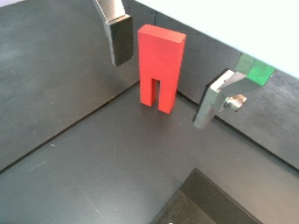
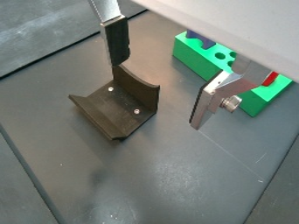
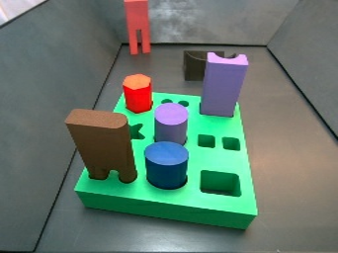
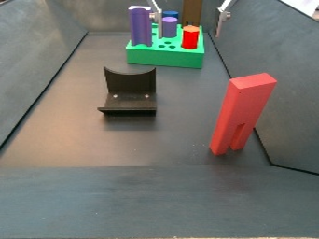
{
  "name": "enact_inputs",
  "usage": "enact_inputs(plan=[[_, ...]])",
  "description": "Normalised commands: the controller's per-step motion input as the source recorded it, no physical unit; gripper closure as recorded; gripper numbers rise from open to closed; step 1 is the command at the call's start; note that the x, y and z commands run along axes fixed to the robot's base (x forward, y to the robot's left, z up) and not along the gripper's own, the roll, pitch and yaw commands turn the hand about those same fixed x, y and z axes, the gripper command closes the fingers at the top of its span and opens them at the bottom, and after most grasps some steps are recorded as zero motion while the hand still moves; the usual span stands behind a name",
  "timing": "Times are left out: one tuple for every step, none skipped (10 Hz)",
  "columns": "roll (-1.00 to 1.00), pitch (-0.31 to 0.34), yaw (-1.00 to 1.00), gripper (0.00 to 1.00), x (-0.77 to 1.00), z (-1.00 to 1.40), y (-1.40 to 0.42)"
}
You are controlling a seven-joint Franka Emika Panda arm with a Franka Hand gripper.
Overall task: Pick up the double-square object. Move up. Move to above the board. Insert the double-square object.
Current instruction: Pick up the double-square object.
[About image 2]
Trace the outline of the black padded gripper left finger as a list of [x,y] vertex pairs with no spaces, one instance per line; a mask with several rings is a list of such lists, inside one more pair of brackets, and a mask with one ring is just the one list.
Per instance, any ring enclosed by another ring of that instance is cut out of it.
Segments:
[[88,3],[99,19],[110,63],[115,67],[130,57],[127,17],[120,12],[118,0],[88,0]]

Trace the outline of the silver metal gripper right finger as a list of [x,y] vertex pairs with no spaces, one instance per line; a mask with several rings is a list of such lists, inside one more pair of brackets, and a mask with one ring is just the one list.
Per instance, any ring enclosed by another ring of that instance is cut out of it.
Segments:
[[218,108],[232,113],[242,103],[239,94],[259,87],[272,73],[270,68],[242,55],[236,56],[231,69],[232,73],[218,72],[200,88],[190,118],[190,124],[196,130]]

